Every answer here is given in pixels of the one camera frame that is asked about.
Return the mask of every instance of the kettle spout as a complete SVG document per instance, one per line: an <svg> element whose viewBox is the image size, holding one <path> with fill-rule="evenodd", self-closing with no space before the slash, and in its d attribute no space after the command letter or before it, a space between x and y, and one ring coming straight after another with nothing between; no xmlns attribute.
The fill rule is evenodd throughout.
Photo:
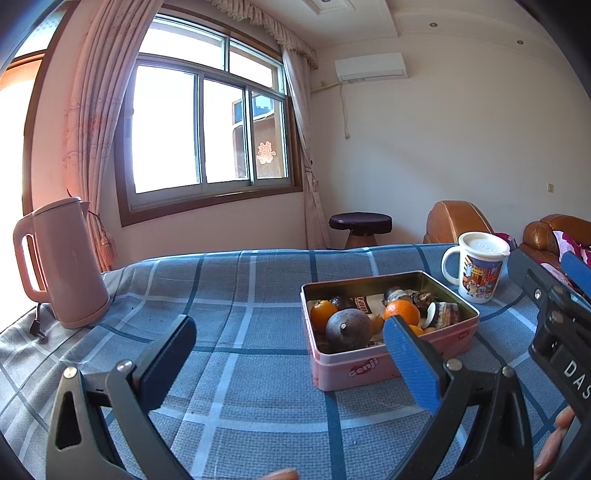
<svg viewBox="0 0 591 480"><path fill-rule="evenodd" d="M90 208L90 202L81 202L80 208L82 208L82 215L84 215L84 220L88 217L88 209Z"/></svg>

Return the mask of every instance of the brown leather sofa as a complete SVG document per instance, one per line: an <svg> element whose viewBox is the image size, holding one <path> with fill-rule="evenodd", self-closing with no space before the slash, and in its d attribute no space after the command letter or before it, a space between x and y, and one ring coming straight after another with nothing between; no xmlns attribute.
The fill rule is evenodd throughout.
<svg viewBox="0 0 591 480"><path fill-rule="evenodd" d="M442 200L437 202L427 217L424 244L456 244L465 232L493 233L482 212L470 202Z"/></svg>
<svg viewBox="0 0 591 480"><path fill-rule="evenodd" d="M555 213L531 222L523 231L523 243L519 246L536 261L542 261L560 268L560 250L553 234L560 230L569 234L574 241L588 247L591 245L591 222L570 215Z"/></svg>

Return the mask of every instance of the chinese character decoration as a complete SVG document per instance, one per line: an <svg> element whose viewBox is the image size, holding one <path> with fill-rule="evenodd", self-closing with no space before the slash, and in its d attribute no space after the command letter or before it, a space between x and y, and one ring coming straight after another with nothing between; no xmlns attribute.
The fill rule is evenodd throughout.
<svg viewBox="0 0 591 480"><path fill-rule="evenodd" d="M271 163L274 155L277 155L277 153L273 150L271 142L267 141L267 143L261 143L259 145L259 154L256 156L256 159L264 165L265 163Z"/></svg>

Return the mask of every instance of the pink electric kettle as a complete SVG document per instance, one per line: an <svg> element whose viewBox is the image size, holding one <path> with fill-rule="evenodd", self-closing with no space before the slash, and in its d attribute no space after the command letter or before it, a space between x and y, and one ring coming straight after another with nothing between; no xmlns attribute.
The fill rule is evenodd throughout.
<svg viewBox="0 0 591 480"><path fill-rule="evenodd" d="M49 302L65 328L79 328L100 318L111 298L86 230L88 202L71 197L45 205L18 221L12 239L18 271L27 296ZM45 290L36 290L25 263L23 237L30 235Z"/></svg>

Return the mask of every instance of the wall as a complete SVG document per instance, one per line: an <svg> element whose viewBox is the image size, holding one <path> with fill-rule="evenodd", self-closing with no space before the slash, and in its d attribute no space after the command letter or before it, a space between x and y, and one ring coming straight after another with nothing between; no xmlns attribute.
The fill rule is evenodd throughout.
<svg viewBox="0 0 591 480"><path fill-rule="evenodd" d="M277 50L279 48L261 27L235 22L204 0L166 3L197 10L234 25ZM47 72L33 140L31 183L35 208L67 197L61 163L66 115L77 58L98 5L98 0L80 2ZM119 249L117 266L161 255L306 246L301 193L206 207L121 228L112 159L107 166L103 188L100 215Z"/></svg>
<svg viewBox="0 0 591 480"><path fill-rule="evenodd" d="M410 78L315 93L314 171L326 217L365 210L393 218L380 243L420 242L441 199L476 204L521 240L550 213L591 218L591 102L572 72L491 43L403 35L318 52L313 85L336 81L336 59L400 51ZM547 184L554 184L554 193ZM346 232L330 231L333 246Z"/></svg>

